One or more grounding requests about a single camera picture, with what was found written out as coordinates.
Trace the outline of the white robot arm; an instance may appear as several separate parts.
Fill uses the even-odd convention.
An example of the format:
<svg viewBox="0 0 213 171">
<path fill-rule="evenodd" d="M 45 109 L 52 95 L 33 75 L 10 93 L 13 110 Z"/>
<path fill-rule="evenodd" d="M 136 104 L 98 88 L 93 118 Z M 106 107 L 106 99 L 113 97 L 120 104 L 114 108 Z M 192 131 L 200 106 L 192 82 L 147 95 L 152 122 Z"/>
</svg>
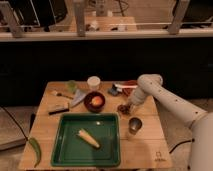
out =
<svg viewBox="0 0 213 171">
<path fill-rule="evenodd" d="M 213 171 L 213 112 L 208 112 L 163 86 L 159 74 L 142 74 L 128 97 L 129 107 L 138 106 L 151 95 L 179 118 L 192 132 L 188 171 Z"/>
</svg>

